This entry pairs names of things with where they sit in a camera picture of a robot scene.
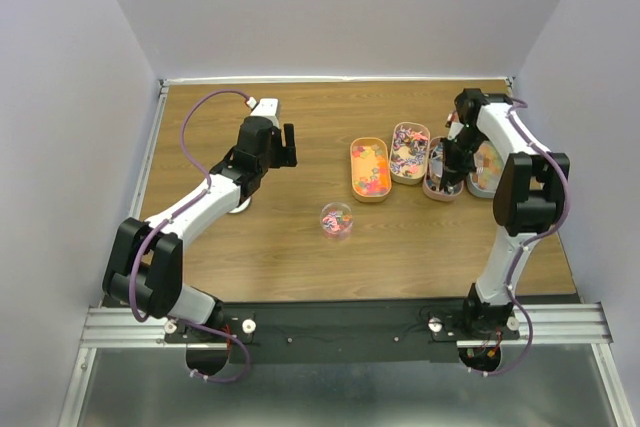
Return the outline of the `beige tray swirl lollipops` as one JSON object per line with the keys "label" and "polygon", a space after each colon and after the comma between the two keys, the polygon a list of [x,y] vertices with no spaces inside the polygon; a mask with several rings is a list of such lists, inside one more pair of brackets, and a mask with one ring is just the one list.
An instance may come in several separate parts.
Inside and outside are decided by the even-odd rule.
{"label": "beige tray swirl lollipops", "polygon": [[389,155],[394,182],[415,185],[422,181],[427,170],[430,141],[431,133],[422,124],[400,122],[395,126]]}

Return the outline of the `clear glass jar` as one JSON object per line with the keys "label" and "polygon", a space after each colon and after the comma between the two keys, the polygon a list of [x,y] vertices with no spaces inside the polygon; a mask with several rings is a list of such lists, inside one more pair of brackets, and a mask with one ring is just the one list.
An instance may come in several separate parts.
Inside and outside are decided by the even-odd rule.
{"label": "clear glass jar", "polygon": [[352,209],[342,202],[331,202],[323,207],[319,222],[323,234],[336,240],[348,237],[353,229]]}

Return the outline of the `orange tray star candies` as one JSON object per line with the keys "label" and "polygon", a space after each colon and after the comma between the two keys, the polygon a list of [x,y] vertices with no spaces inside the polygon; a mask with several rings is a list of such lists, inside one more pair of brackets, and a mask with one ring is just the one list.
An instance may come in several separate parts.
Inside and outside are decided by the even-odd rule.
{"label": "orange tray star candies", "polygon": [[357,138],[351,143],[349,158],[355,199],[363,203],[384,201],[392,188],[386,143],[376,137]]}

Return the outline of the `silver metal scoop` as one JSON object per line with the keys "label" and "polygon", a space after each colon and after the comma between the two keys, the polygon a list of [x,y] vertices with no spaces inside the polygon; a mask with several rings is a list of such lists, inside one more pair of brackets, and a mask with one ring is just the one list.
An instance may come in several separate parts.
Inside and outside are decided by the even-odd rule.
{"label": "silver metal scoop", "polygon": [[439,183],[443,175],[443,170],[443,154],[440,151],[433,150],[429,157],[429,178],[435,191],[439,191]]}

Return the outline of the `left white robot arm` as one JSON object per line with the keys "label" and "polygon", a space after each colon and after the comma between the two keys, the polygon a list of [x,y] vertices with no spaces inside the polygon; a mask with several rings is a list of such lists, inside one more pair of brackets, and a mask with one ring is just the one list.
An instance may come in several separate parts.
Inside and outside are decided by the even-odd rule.
{"label": "left white robot arm", "polygon": [[129,217],[118,227],[102,282],[103,292],[126,303],[139,322],[187,321],[201,342],[222,327],[219,300],[183,281],[184,252],[216,220],[258,190],[271,169],[297,165],[294,126],[262,116],[244,119],[233,146],[191,193],[145,221]]}

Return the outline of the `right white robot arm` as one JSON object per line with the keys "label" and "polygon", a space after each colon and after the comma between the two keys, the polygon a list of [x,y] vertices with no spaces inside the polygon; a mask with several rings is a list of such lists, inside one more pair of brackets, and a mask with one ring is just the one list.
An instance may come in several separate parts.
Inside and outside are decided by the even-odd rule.
{"label": "right white robot arm", "polygon": [[506,330],[532,251],[566,219],[570,161],[534,138],[517,115],[523,104],[515,98],[465,88],[454,105],[458,124],[441,142],[440,189],[452,188],[475,171],[474,156],[484,142],[503,161],[493,197],[497,233],[489,259],[461,309],[442,320],[450,339],[485,339]]}

